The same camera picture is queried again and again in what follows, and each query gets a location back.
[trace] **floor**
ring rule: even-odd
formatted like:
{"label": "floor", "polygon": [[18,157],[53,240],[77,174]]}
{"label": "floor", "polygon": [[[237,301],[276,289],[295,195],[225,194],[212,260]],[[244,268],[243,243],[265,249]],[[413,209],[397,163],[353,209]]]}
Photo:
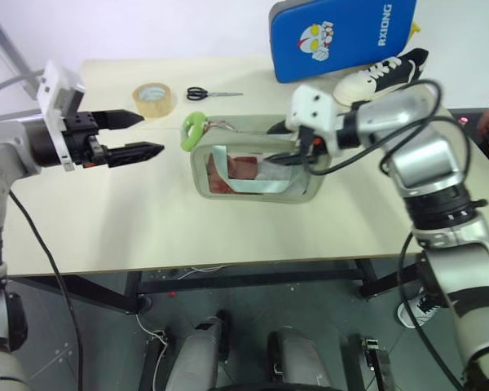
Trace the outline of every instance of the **floor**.
{"label": "floor", "polygon": [[[395,260],[374,262],[379,275],[394,270]],[[91,275],[87,278],[122,291],[126,275]],[[265,380],[266,341],[269,332],[280,326],[298,328],[319,347],[333,386],[341,390],[377,390],[377,384],[363,364],[346,376],[343,362],[355,335],[373,336],[390,351],[395,382],[402,391],[448,390],[451,385],[438,369],[414,331],[400,326],[394,317],[399,303],[396,290],[370,301],[355,295],[357,283],[332,281],[276,286],[197,290],[152,295],[153,306],[141,318],[151,329],[167,327],[174,344],[158,374],[158,389],[166,382],[166,372],[185,336],[206,316],[219,309],[231,312],[234,327],[231,354],[221,364],[218,385]],[[408,289],[416,292],[417,286]],[[75,342],[67,310],[60,296],[12,282],[11,289],[23,298],[29,321],[29,338],[16,353],[37,391],[75,389]],[[147,336],[134,316],[75,302],[85,346],[85,390],[137,390],[143,367]],[[434,346],[457,375],[462,366],[454,341],[449,313],[441,310],[425,325]]]}

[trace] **table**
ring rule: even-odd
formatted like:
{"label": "table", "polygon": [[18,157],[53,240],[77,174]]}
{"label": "table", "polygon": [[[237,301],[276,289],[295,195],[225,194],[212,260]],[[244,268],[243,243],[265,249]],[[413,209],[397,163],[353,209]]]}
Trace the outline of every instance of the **table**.
{"label": "table", "polygon": [[[71,173],[56,167],[14,185],[62,273],[398,253],[410,221],[393,183],[377,170],[380,152],[327,177],[305,204],[215,201],[197,193],[189,155],[179,147],[179,124],[195,110],[209,116],[285,113],[299,83],[277,83],[268,57],[91,60],[81,74],[87,87],[82,110],[135,109],[133,89],[150,81],[170,86],[178,104],[165,118],[100,135],[110,147],[139,140],[164,144],[165,150],[148,162]],[[339,76],[305,82],[331,91]],[[192,103],[183,96],[192,85],[244,95]],[[461,150],[460,135],[448,126],[438,124]],[[489,200],[489,162],[476,147],[468,188],[473,198]],[[489,206],[482,212],[489,224]],[[206,222],[211,222],[208,230]],[[410,252],[418,249],[413,243]],[[10,275],[51,273],[13,206],[5,225],[4,259]]]}

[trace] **green loop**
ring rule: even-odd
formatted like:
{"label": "green loop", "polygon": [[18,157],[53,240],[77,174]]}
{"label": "green loop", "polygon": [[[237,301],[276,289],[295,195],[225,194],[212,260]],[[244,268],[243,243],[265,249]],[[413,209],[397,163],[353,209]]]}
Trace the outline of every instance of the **green loop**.
{"label": "green loop", "polygon": [[203,137],[203,128],[207,118],[202,112],[191,112],[181,128],[181,148],[190,152]]}

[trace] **sneaker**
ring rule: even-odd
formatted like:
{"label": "sneaker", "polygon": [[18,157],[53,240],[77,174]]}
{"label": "sneaker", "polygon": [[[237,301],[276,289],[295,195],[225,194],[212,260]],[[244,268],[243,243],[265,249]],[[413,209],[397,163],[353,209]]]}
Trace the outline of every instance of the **sneaker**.
{"label": "sneaker", "polygon": [[[408,301],[408,303],[419,326],[422,326],[428,320],[433,318],[433,315],[435,315],[440,308],[431,300],[427,300],[427,296],[424,293],[424,288],[421,288],[421,290],[418,292],[418,296],[413,297],[410,301]],[[399,321],[405,327],[415,328],[408,312],[406,311],[406,308],[404,307],[404,303],[400,303],[397,309],[397,318],[399,318]]]}
{"label": "sneaker", "polygon": [[351,73],[338,82],[333,97],[346,106],[380,98],[418,79],[428,54],[428,51],[417,48],[405,55],[389,57],[368,69]]}

